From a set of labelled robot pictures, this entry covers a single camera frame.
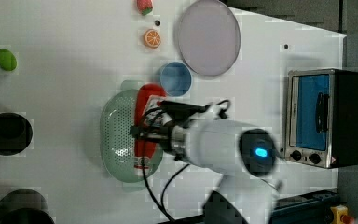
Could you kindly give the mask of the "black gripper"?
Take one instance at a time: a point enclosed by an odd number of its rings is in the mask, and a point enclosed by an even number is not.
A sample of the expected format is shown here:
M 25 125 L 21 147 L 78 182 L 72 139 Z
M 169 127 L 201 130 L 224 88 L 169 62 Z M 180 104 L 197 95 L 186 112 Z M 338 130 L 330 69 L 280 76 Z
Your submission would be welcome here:
M 173 128 L 173 125 L 162 127 L 131 126 L 130 135 L 135 139 L 135 144 L 139 148 L 143 148 L 149 143 L 159 144 L 163 148 L 171 148 Z

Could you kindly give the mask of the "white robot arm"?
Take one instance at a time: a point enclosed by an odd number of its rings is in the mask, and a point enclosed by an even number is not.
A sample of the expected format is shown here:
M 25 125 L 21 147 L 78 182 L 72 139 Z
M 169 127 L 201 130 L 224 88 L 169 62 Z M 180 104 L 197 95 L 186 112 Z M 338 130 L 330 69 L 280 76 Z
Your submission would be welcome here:
M 130 134 L 160 144 L 178 161 L 222 175 L 203 205 L 204 224 L 269 224 L 282 182 L 270 179 L 280 158 L 267 131 L 213 119 L 187 128 L 132 126 Z

